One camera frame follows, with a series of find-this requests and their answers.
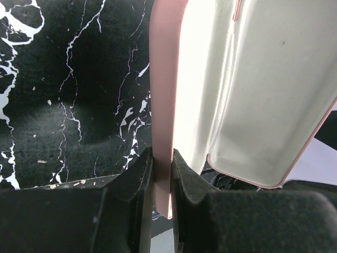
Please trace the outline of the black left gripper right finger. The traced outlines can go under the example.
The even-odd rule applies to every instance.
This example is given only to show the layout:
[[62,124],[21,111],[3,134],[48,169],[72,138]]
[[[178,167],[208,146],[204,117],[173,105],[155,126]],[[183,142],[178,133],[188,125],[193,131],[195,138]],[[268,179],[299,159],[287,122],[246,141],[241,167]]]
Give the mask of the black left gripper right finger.
[[178,151],[171,166],[176,252],[336,252],[336,194],[220,190]]

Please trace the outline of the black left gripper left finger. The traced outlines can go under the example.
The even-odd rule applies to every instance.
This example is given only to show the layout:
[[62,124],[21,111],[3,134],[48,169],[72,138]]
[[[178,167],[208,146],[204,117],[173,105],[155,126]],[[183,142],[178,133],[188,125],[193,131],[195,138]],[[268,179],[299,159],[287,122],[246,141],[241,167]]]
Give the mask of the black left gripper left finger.
[[153,155],[100,188],[1,191],[1,252],[149,252]]

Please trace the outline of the pink glasses case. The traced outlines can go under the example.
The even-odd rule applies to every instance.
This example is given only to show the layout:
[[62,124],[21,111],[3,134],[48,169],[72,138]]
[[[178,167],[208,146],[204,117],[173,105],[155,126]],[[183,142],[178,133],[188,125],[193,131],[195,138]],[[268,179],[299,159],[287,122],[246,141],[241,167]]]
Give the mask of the pink glasses case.
[[155,205],[178,150],[280,186],[336,104],[336,1],[155,1],[149,26]]

